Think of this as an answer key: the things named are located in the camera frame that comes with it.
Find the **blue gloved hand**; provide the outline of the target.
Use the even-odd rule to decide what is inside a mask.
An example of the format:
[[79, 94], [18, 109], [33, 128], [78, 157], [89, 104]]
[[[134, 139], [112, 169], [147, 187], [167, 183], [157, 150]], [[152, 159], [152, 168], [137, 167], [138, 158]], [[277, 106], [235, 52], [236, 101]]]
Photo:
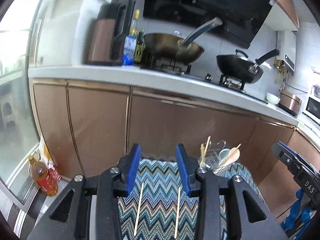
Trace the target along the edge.
[[316, 206], [303, 189], [296, 192], [296, 201], [289, 208], [289, 215], [280, 224], [288, 237], [301, 235], [309, 226], [311, 219], [316, 214]]

